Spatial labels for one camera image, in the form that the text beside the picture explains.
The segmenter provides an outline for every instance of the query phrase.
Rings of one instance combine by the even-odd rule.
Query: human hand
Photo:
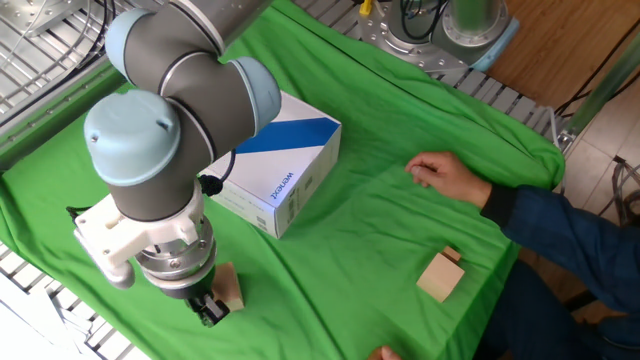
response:
[[[411,159],[405,168],[413,174],[413,182],[433,186],[442,195],[472,203],[482,209],[491,184],[474,175],[452,152],[423,152]]]
[[[371,355],[369,355],[369,358],[367,358],[367,360],[402,360],[402,359],[400,358],[400,355],[394,353],[390,347],[385,345],[373,350],[373,352],[371,353]]]

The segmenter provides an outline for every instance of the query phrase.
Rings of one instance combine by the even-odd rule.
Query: cardboard box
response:
[[[342,125],[282,93],[282,109],[237,149],[224,189],[211,198],[280,238],[338,160]],[[227,154],[202,173],[222,176]]]

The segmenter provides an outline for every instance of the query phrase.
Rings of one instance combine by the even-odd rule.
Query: wooden cube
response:
[[[464,275],[464,270],[443,254],[436,254],[418,279],[418,286],[439,302],[443,302]]]
[[[442,250],[442,255],[446,256],[449,260],[453,261],[454,264],[457,264],[460,261],[460,254],[457,251],[453,250],[451,247],[447,246]]]
[[[215,299],[222,300],[232,312],[244,309],[240,283],[233,263],[216,265],[212,290]]]

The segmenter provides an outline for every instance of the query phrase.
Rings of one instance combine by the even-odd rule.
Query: light blue joint cap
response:
[[[249,90],[256,125],[254,136],[256,136],[280,113],[282,105],[280,88],[273,75],[258,60],[241,57],[232,60],[231,63],[238,68]]]
[[[471,65],[471,67],[482,72],[489,70],[493,63],[498,60],[498,57],[502,54],[507,45],[509,45],[513,37],[516,36],[518,29],[520,29],[520,22],[518,19],[512,18],[507,28],[498,38],[498,41],[496,41],[489,51],[478,59],[478,61]]]
[[[129,80],[127,70],[124,66],[124,50],[127,45],[127,38],[133,25],[143,16],[151,14],[151,11],[145,9],[133,9],[120,14],[109,25],[104,46],[107,49],[107,57],[113,67],[115,67],[124,77]]]
[[[111,94],[89,111],[84,138],[102,180],[133,186],[171,161],[180,144],[180,120],[161,96],[131,90]]]

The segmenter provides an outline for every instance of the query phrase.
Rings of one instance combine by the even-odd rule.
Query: blue stripe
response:
[[[324,146],[339,126],[327,118],[272,122],[236,150],[238,154],[247,154]]]

